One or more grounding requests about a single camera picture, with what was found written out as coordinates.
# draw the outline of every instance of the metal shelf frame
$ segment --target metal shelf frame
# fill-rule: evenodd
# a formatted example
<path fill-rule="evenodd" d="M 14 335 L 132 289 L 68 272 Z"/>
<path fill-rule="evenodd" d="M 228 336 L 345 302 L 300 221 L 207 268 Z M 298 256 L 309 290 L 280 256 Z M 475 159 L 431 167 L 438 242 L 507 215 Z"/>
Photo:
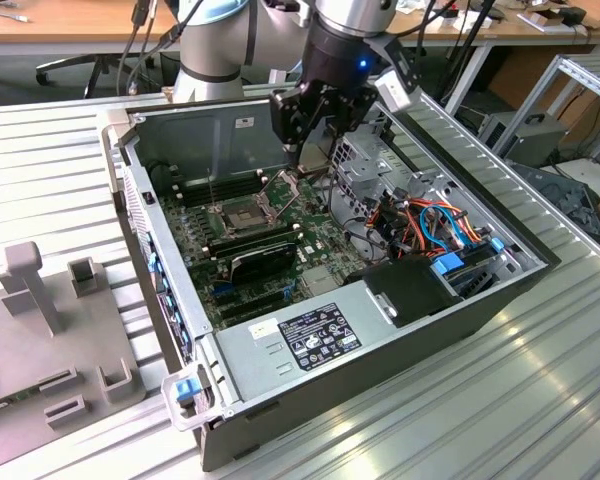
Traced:
<path fill-rule="evenodd" d="M 549 107 L 548 113 L 550 115 L 556 114 L 578 84 L 600 97 L 600 55 L 556 56 L 542 74 L 538 83 L 533 87 L 529 96 L 522 103 L 522 106 L 518 109 L 518 112 L 500 139 L 493 146 L 492 150 L 496 155 L 502 155 L 505 145 L 515 135 L 516 130 L 524 119 L 527 118 L 533 106 L 540 100 L 560 73 L 568 75 L 571 81 Z M 593 148 L 591 156 L 595 158 L 599 154 L 600 141 Z"/>

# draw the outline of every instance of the slotted aluminum surface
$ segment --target slotted aluminum surface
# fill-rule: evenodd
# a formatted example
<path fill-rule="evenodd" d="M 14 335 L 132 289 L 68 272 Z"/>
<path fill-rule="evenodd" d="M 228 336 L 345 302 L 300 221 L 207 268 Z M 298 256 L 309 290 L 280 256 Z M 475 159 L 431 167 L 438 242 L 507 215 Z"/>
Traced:
<path fill-rule="evenodd" d="M 136 104 L 161 102 L 145 98 Z M 90 123 L 104 108 L 0 109 L 0 239 L 30 237 L 31 227 L 54 265 L 86 254 L 107 263 L 143 379 L 155 389 L 166 369 Z M 473 337 L 211 474 L 154 395 L 0 467 L 0 479 L 600 476 L 600 249 L 433 102 L 412 115 L 560 256 L 538 287 Z M 429 164 L 409 138 L 396 142 Z"/>
<path fill-rule="evenodd" d="M 600 55 L 569 55 L 558 69 L 600 95 Z"/>

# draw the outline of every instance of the warning label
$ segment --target warning label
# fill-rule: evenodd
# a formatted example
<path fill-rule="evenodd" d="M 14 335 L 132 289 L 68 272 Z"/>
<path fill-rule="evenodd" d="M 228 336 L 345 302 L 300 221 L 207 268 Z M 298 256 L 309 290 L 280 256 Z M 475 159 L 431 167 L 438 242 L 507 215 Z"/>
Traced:
<path fill-rule="evenodd" d="M 278 328 L 305 371 L 362 346 L 335 303 L 280 322 Z"/>

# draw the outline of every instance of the chair wheel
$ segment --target chair wheel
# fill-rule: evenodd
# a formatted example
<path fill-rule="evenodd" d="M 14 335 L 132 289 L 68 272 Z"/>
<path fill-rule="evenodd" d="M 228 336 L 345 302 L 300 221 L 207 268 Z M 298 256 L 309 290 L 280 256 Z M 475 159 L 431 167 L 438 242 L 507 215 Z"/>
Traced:
<path fill-rule="evenodd" d="M 36 73 L 36 82 L 38 82 L 38 85 L 46 87 L 47 85 L 49 85 L 51 83 L 49 81 L 49 74 L 47 72 Z"/>

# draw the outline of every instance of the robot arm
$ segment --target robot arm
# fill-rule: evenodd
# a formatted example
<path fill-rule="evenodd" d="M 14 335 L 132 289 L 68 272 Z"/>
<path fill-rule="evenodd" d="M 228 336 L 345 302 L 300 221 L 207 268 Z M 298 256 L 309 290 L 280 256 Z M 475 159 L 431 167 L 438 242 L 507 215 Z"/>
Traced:
<path fill-rule="evenodd" d="M 296 167 L 304 142 L 324 117 L 334 138 L 354 131 L 378 93 L 391 111 L 408 108 L 418 89 L 414 58 L 385 33 L 397 0 L 316 0 L 302 57 L 303 71 L 290 90 L 271 93 L 273 130 Z M 379 57 L 391 68 L 375 82 Z"/>
<path fill-rule="evenodd" d="M 241 65 L 290 68 L 304 47 L 296 86 L 271 94 L 273 130 L 296 167 L 304 142 L 324 117 L 330 117 L 331 133 L 338 138 L 358 127 L 378 94 L 394 112 L 408 108 L 417 96 L 414 58 L 405 56 L 397 37 L 385 33 L 397 1 L 204 0 L 182 35 L 174 101 L 241 96 Z M 181 21 L 197 2 L 180 0 Z M 293 17 L 309 3 L 312 16 Z M 380 57 L 391 68 L 370 85 Z"/>

